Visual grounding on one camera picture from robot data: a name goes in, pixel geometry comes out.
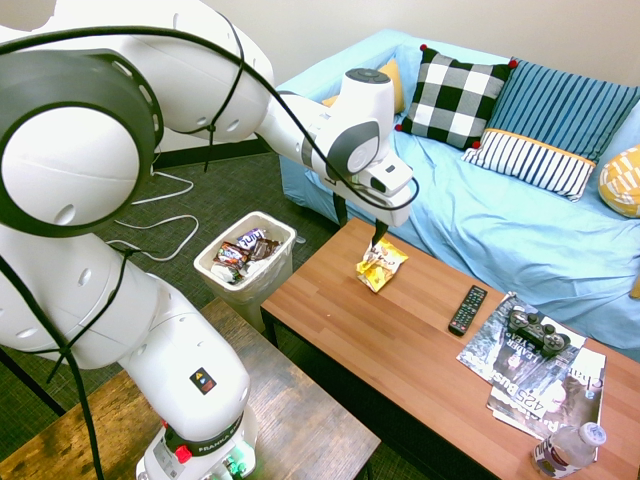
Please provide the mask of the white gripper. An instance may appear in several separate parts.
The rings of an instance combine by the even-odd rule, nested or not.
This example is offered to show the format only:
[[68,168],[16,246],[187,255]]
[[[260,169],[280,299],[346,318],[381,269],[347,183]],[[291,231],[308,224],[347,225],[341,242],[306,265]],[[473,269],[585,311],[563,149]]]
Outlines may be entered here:
[[371,245],[376,246],[388,226],[399,227],[409,217],[413,179],[411,168],[367,168],[350,181],[334,181],[320,177],[322,184],[333,191],[333,205],[340,226],[348,222],[346,202],[349,201],[376,219]]

